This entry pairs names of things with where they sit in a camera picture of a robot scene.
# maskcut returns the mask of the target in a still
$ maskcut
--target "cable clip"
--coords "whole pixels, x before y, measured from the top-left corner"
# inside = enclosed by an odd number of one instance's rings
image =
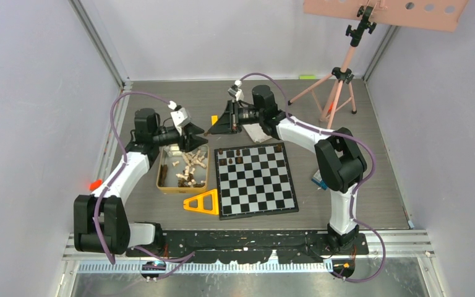
[[[168,103],[168,108],[170,108],[171,110],[175,110],[176,107],[178,107],[178,105],[176,104],[176,102],[170,100],[170,102]]]

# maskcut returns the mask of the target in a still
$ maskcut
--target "tripod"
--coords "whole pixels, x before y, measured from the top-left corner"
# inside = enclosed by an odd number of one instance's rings
[[[313,85],[308,87],[306,90],[301,92],[298,96],[290,99],[290,101],[288,102],[288,105],[291,105],[296,100],[303,97],[304,95],[308,94],[309,92],[312,92],[314,101],[316,102],[316,105],[318,106],[321,112],[320,121],[328,121],[327,129],[330,129],[330,127],[332,126],[332,121],[334,120],[334,115],[336,111],[340,110],[340,108],[344,107],[347,103],[349,102],[352,103],[352,107],[353,107],[352,114],[357,113],[356,102],[354,101],[354,92],[353,92],[352,85],[350,84],[354,75],[352,74],[352,71],[348,67],[354,56],[354,52],[356,51],[356,48],[359,45],[359,42],[361,41],[363,32],[365,32],[366,29],[369,29],[369,34],[372,34],[372,32],[374,31],[374,28],[376,27],[375,22],[372,22],[372,23],[369,22],[369,17],[372,14],[372,10],[373,10],[372,6],[367,6],[367,7],[361,6],[359,10],[357,11],[357,17],[360,17],[360,16],[362,17],[361,20],[359,21],[357,29],[352,30],[352,26],[350,25],[347,27],[346,35],[348,37],[352,37],[352,40],[351,40],[351,44],[347,52],[347,55],[345,57],[345,60],[343,60],[343,64],[341,65],[341,67],[334,67],[332,69],[331,74],[318,80],[316,83],[314,83]],[[331,78],[332,76],[336,77],[336,81],[334,82],[332,91],[330,92],[328,96],[327,103],[322,108],[319,103],[318,98],[316,97],[316,94],[314,93],[314,89],[320,84],[324,83],[329,78]],[[337,107],[338,100],[340,99],[341,89],[344,87],[345,84],[349,87],[350,97],[340,107]]]

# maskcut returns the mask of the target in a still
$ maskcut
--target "gray floor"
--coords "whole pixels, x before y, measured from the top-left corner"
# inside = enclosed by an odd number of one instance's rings
[[[287,96],[292,98],[312,84],[313,80],[281,80]],[[250,91],[257,84],[267,82],[247,80],[243,85],[245,99],[251,101]],[[322,84],[316,93],[322,98],[322,104],[328,97],[332,80]],[[353,80],[356,96],[357,114],[352,115],[349,107],[345,107],[335,116],[333,129],[349,128],[353,135],[365,142],[374,152],[377,159],[377,170],[372,179],[359,190],[357,201],[358,219],[375,228],[407,228],[403,212],[401,196],[396,185],[390,162],[385,151],[380,129],[378,127],[367,90],[361,80]],[[220,115],[226,101],[230,98],[227,89],[228,81],[205,82],[136,82],[133,90],[152,92],[185,106],[193,117],[193,122],[204,128],[210,127],[210,116]],[[274,86],[276,101],[284,108],[283,98]],[[348,89],[344,89],[342,98],[348,97]],[[124,142],[129,140],[129,131],[134,128],[134,113],[144,107],[151,107],[161,114],[162,119],[169,116],[167,107],[152,98],[131,96],[126,117],[121,131]],[[319,112],[310,95],[301,98],[290,106],[290,112],[308,123],[324,127],[318,121]],[[253,145],[246,132],[233,136],[208,136],[211,149]],[[126,212],[130,222],[158,222],[165,229],[273,229],[273,228],[326,228],[330,218],[330,192],[318,189],[310,181],[317,170],[315,155],[292,143],[286,143],[289,164],[296,188],[299,212],[281,215],[263,215],[252,218],[219,221],[217,216],[183,210],[182,202],[191,197],[186,194],[162,194],[156,188],[158,166],[154,166],[134,188],[126,204]],[[370,158],[364,152],[369,164]],[[216,188],[213,159],[211,160],[209,189]]]

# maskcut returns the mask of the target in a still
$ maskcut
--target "music stand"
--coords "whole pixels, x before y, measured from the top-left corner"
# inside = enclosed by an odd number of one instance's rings
[[[354,75],[348,67],[365,30],[371,34],[376,24],[380,23],[454,32],[467,2],[468,0],[305,0],[303,6],[305,13],[360,20],[360,22],[354,30],[350,25],[347,27],[346,36],[351,37],[352,40],[341,67],[335,67],[331,74],[290,99],[288,104],[291,105],[311,92],[321,113],[320,121],[328,121],[327,129],[330,129],[336,111],[349,102],[353,107],[352,114],[357,112],[354,92],[350,84]],[[336,80],[327,103],[322,108],[314,89],[332,76],[335,76]],[[350,96],[337,107],[344,84],[349,87]]]

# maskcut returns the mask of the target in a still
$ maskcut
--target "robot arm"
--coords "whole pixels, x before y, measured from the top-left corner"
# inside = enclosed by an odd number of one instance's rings
[[[89,195],[80,195],[74,201],[76,250],[103,252],[93,223],[93,211],[97,198],[105,188],[100,205],[100,213],[103,214],[100,226],[109,250],[113,254],[122,254],[131,246],[153,244],[159,248],[162,245],[160,225],[150,222],[128,223],[124,204],[135,185],[154,164],[160,146],[177,144],[180,150],[190,152],[208,142],[197,136],[204,130],[191,123],[185,108],[177,106],[171,116],[174,126],[164,127],[160,126],[160,117],[153,109],[144,108],[135,112],[134,139],[126,146],[126,162],[122,159],[98,189]]]
[[[240,93],[238,84],[229,89],[232,97]],[[329,246],[333,251],[348,247],[359,231],[359,226],[352,219],[355,218],[357,198],[357,194],[353,195],[353,189],[367,169],[357,144],[342,137],[314,132],[334,132],[331,130],[306,124],[314,130],[311,131],[295,124],[300,120],[292,115],[287,118],[286,113],[278,109],[274,94],[267,85],[254,87],[252,98],[254,104],[248,103],[247,106],[241,98],[229,100],[225,112],[207,133],[235,134],[242,131],[244,124],[258,123],[266,135],[315,153],[322,179],[331,190],[332,215],[327,226]],[[352,136],[344,127],[336,132]]]

